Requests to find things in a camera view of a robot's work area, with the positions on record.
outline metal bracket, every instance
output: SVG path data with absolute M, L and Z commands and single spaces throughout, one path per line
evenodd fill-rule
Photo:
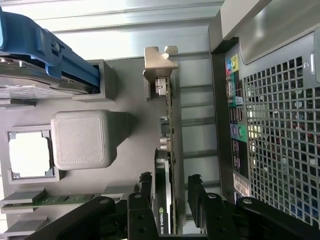
M 177 46 L 166 46 L 164 53 L 159 53 L 157 46 L 150 46 L 144 49 L 145 70 L 143 76 L 150 84 L 153 84 L 157 78 L 170 77 L 172 70 L 178 68 L 177 61 L 169 59 L 170 54 L 177 54 Z

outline white metal wall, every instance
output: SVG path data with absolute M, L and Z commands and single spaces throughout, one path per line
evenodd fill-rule
M 86 60 L 142 57 L 147 46 L 178 46 L 185 183 L 202 174 L 219 193 L 219 162 L 208 26 L 221 0 L 1 1 L 54 32 Z M 184 232 L 196 232 L 194 224 Z

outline ventilated side panel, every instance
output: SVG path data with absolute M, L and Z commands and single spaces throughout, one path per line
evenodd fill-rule
M 245 77 L 251 194 L 318 226 L 320 88 L 297 55 Z

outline metal mesh grille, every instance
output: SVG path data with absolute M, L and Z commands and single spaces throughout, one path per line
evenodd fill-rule
M 303 58 L 244 78 L 251 195 L 319 226 L 320 88 Z

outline metal sheet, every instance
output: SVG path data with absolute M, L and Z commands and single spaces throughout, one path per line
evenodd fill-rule
M 190 59 L 179 62 L 181 87 L 212 84 L 211 61 L 209 54 L 207 56 L 207 59 Z
M 159 49 L 178 46 L 179 53 L 209 49 L 207 21 L 57 33 L 56 36 L 86 60 L 142 57 L 146 46 Z
M 216 125 L 188 126 L 182 128 L 183 152 L 217 149 Z
M 254 17 L 270 2 L 271 0 L 226 0 L 221 7 L 222 38 L 230 36 L 239 25 Z
M 184 21 L 190 19 L 208 19 L 214 17 L 220 6 L 199 6 L 146 10 L 143 12 L 121 12 L 91 16 L 73 16 L 68 18 L 50 18 L 36 20 L 42 28 L 52 32 L 92 30 L 126 25 L 145 25 L 159 22 Z
M 212 118 L 215 116 L 215 107 L 213 105 L 191 106 L 181 109 L 182 119 L 200 119 Z
M 320 25 L 319 11 L 318 0 L 273 0 L 237 32 L 245 64 L 312 32 Z
M 157 9 L 176 9 L 183 7 L 220 6 L 223 0 L 60 0 L 60 1 L 32 1 L 30 0 L 1 1 L 5 3 L 3 10 L 23 14 L 33 20 L 67 18 L 75 16 L 102 15 L 111 13 L 137 12 Z
M 203 182 L 220 180 L 218 156 L 184 159 L 184 182 L 188 183 L 188 176 L 200 174 Z
M 192 92 L 181 94 L 181 107 L 193 107 L 212 105 L 214 102 L 213 92 Z

